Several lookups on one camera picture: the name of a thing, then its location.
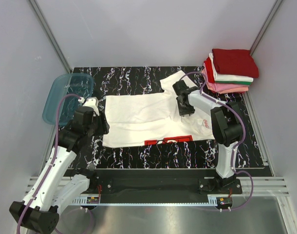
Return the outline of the white t-shirt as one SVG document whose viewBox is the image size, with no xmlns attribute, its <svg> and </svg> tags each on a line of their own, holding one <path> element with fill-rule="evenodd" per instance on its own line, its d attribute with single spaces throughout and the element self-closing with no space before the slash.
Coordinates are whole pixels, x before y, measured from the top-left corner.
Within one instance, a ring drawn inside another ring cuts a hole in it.
<svg viewBox="0 0 297 234">
<path fill-rule="evenodd" d="M 105 116 L 110 126 L 103 136 L 103 146 L 110 148 L 143 146 L 146 141 L 213 139 L 211 118 L 200 109 L 181 117 L 173 84 L 183 80 L 188 87 L 195 83 L 179 71 L 160 81 L 162 93 L 106 96 Z"/>
</svg>

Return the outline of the teal plastic bin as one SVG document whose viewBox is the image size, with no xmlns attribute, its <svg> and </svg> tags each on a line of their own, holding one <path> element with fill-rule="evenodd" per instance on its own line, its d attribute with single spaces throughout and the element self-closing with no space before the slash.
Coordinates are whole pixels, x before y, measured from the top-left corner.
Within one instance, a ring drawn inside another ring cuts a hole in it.
<svg viewBox="0 0 297 234">
<path fill-rule="evenodd" d="M 47 124 L 56 124 L 59 110 L 59 126 L 65 126 L 73 118 L 75 110 L 81 105 L 76 97 L 62 99 L 68 94 L 90 98 L 93 94 L 94 79 L 88 74 L 71 73 L 56 78 L 49 91 L 42 118 Z"/>
</svg>

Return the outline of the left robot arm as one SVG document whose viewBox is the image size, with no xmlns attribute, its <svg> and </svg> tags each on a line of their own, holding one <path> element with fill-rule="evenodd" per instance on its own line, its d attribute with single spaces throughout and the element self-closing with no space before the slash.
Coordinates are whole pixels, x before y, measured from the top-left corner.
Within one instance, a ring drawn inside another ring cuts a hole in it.
<svg viewBox="0 0 297 234">
<path fill-rule="evenodd" d="M 76 197 L 100 188 L 95 171 L 80 169 L 62 189 L 57 189 L 90 137 L 108 134 L 109 128 L 104 112 L 96 113 L 92 107 L 75 111 L 73 119 L 58 131 L 49 160 L 31 190 L 22 201 L 14 201 L 9 208 L 17 222 L 17 233 L 22 227 L 39 234 L 52 233 L 60 215 Z"/>
</svg>

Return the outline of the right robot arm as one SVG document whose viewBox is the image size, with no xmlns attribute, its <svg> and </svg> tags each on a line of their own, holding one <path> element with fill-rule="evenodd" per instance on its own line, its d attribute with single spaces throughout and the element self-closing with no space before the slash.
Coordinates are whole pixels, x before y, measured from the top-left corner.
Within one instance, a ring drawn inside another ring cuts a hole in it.
<svg viewBox="0 0 297 234">
<path fill-rule="evenodd" d="M 212 133 L 218 143 L 218 163 L 213 179 L 199 182 L 201 193 L 239 193 L 236 178 L 236 153 L 245 139 L 245 126 L 236 102 L 223 102 L 204 93 L 199 87 L 189 88 L 183 80 L 173 84 L 179 115 L 195 113 L 198 108 L 211 117 Z"/>
</svg>

